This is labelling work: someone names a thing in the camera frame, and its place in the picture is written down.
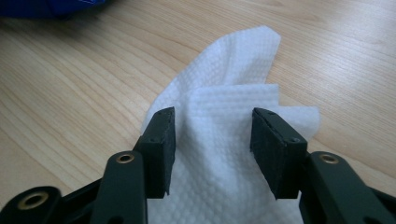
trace crumpled paper towel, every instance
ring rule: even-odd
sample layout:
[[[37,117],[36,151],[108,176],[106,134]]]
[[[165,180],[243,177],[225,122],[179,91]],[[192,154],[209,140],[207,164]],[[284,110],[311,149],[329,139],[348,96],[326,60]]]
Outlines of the crumpled paper towel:
[[[226,35],[205,49],[154,101],[143,123],[176,110],[170,195],[148,200],[148,223],[302,223],[297,200],[278,200],[249,151],[254,107],[273,110],[310,139],[316,107],[279,106],[264,84],[280,36],[268,27]]]

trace wooden table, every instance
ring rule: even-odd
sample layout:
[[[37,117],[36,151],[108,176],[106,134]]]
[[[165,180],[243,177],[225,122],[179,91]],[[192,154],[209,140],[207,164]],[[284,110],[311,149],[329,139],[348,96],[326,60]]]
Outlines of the wooden table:
[[[155,97],[207,45],[268,25],[282,105],[317,105],[310,151],[346,158],[396,196],[396,3],[114,0],[69,21],[0,19],[0,206],[67,194],[131,149]]]

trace brass insert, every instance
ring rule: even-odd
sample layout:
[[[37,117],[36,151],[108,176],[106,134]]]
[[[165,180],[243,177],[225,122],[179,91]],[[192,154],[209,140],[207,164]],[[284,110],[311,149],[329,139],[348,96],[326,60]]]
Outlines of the brass insert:
[[[44,203],[48,198],[49,195],[46,191],[33,192],[20,200],[18,208],[21,210],[36,208]]]
[[[134,160],[134,155],[132,154],[122,154],[117,158],[118,163],[128,163]]]
[[[319,156],[324,162],[327,162],[329,164],[337,164],[339,162],[339,160],[337,158],[335,158],[334,156],[330,155],[330,154],[321,154]]]

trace table surface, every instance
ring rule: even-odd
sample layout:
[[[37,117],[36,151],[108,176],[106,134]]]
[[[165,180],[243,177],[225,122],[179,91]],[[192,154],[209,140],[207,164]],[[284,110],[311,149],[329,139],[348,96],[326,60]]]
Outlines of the table surface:
[[[110,0],[68,21],[0,19],[0,207],[99,178],[191,60],[259,25],[282,36],[267,80],[280,103],[320,109],[309,150],[343,156],[396,196],[394,1]]]

